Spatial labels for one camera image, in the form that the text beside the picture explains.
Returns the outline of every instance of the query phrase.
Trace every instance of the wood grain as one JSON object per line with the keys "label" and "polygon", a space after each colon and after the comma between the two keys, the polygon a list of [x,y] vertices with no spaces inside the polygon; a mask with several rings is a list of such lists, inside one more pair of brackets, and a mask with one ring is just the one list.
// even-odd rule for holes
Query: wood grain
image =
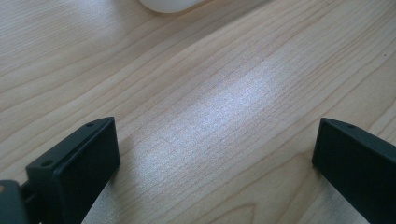
{"label": "wood grain", "polygon": [[114,116],[84,223],[367,223],[311,165],[322,117],[396,144],[396,2],[0,3],[0,179]]}

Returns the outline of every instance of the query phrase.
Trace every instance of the black plastic part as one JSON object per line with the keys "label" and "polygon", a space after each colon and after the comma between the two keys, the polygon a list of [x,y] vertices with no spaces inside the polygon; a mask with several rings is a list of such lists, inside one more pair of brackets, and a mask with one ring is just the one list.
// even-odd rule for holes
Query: black plastic part
{"label": "black plastic part", "polygon": [[19,184],[13,180],[0,180],[0,223],[28,224]]}
{"label": "black plastic part", "polygon": [[370,223],[396,223],[396,147],[366,131],[322,119],[313,164]]}
{"label": "black plastic part", "polygon": [[120,166],[113,118],[88,123],[26,167],[43,224],[78,224]]}
{"label": "black plastic part", "polygon": [[85,124],[29,164],[21,187],[0,181],[0,223],[81,223],[119,166],[114,118]]}

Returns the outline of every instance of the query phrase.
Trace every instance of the black object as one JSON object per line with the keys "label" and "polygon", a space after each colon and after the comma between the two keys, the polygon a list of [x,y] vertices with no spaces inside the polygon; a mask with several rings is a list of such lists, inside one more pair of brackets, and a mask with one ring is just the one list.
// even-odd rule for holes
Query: black object
{"label": "black object", "polygon": [[87,123],[30,163],[21,187],[0,181],[0,223],[81,223],[119,166],[114,118]]}
{"label": "black object", "polygon": [[322,119],[312,159],[370,223],[396,223],[396,147],[366,131]]}

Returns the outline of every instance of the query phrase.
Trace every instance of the small hole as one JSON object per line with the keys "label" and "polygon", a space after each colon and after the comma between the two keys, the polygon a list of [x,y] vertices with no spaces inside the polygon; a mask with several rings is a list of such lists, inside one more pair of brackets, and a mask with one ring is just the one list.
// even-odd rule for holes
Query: small hole
{"label": "small hole", "polygon": [[49,166],[53,163],[53,161],[44,161],[43,163],[41,163],[41,166]]}

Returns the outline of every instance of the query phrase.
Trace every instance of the white cup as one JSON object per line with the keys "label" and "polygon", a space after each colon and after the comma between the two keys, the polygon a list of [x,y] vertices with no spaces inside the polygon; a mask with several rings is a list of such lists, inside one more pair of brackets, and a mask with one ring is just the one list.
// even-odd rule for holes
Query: white cup
{"label": "white cup", "polygon": [[174,13],[192,7],[204,0],[140,0],[149,9],[162,13]]}

